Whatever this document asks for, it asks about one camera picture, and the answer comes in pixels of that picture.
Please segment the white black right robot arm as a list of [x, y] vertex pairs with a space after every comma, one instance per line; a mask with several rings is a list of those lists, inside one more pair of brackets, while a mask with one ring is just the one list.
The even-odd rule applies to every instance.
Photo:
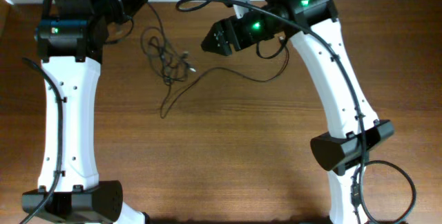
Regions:
[[202, 50], [229, 56], [283, 32], [309, 71], [325, 111], [328, 130], [310, 142], [327, 172], [330, 223], [373, 223], [363, 201], [363, 178], [370, 151], [394, 134], [370, 106], [349, 61], [333, 0], [216, 0], [232, 17], [214, 23]]

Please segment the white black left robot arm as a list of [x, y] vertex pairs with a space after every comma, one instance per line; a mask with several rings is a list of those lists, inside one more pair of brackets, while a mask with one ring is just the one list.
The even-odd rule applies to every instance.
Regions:
[[37, 188], [25, 192], [26, 220], [51, 223], [148, 223], [124, 201], [117, 180], [99, 178], [94, 152], [94, 108], [109, 45], [108, 26], [133, 21], [148, 0], [43, 0], [35, 31], [46, 92], [44, 161]]

